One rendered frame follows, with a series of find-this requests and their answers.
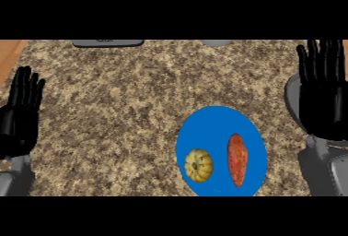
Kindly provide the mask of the blue plate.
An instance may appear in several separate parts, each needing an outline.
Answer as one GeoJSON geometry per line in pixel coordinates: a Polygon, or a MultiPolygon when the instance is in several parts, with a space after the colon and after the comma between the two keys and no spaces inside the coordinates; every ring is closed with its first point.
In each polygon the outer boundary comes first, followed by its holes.
{"type": "Polygon", "coordinates": [[[186,118],[175,144],[177,165],[183,179],[199,196],[254,196],[267,174],[267,150],[264,139],[248,117],[225,106],[206,106],[186,118]],[[234,186],[228,172],[227,145],[239,134],[248,149],[245,180],[234,186]],[[184,157],[192,149],[202,149],[212,158],[212,175],[203,183],[195,183],[184,173],[184,157]]]}

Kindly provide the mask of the orange sweet potato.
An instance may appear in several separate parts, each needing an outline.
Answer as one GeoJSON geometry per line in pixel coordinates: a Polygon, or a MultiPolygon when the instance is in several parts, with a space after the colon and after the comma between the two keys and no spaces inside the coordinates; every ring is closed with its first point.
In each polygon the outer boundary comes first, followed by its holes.
{"type": "Polygon", "coordinates": [[[228,139],[227,154],[231,180],[234,182],[234,186],[240,187],[245,180],[248,149],[245,147],[242,136],[239,134],[233,134],[228,139]]]}

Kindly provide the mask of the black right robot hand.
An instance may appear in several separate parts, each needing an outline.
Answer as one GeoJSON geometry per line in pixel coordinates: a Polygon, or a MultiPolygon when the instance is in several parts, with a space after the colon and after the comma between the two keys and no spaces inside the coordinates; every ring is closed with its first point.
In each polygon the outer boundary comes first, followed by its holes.
{"type": "Polygon", "coordinates": [[[308,40],[299,57],[299,119],[310,135],[348,140],[348,81],[342,40],[308,40]]]}

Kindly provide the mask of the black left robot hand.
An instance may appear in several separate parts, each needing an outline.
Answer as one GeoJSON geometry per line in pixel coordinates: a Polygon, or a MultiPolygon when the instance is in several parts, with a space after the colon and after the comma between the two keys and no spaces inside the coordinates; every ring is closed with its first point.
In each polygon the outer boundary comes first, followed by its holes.
{"type": "Polygon", "coordinates": [[[9,101],[0,108],[0,159],[29,153],[38,139],[44,79],[21,66],[10,83],[9,101]]]}

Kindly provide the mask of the dark grey appliance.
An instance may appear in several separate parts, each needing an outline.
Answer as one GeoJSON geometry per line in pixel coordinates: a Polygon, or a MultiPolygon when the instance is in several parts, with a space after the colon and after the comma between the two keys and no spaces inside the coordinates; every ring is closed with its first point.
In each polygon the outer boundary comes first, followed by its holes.
{"type": "Polygon", "coordinates": [[[72,44],[78,48],[134,47],[143,43],[143,40],[72,40],[72,44]]]}

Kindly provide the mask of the yellow squash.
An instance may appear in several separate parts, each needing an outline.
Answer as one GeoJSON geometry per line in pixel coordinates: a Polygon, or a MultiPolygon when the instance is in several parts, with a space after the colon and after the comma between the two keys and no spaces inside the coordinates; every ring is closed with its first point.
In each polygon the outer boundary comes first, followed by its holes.
{"type": "Polygon", "coordinates": [[[184,174],[196,183],[203,183],[212,174],[212,158],[202,149],[192,149],[184,157],[184,174]]]}

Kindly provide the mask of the pale grey appliance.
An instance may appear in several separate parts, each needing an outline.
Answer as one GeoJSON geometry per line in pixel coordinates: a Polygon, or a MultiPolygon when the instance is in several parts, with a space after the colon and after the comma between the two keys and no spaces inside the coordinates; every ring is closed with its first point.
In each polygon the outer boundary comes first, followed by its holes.
{"type": "Polygon", "coordinates": [[[231,41],[233,40],[200,40],[200,42],[211,47],[225,46],[231,41]]]}

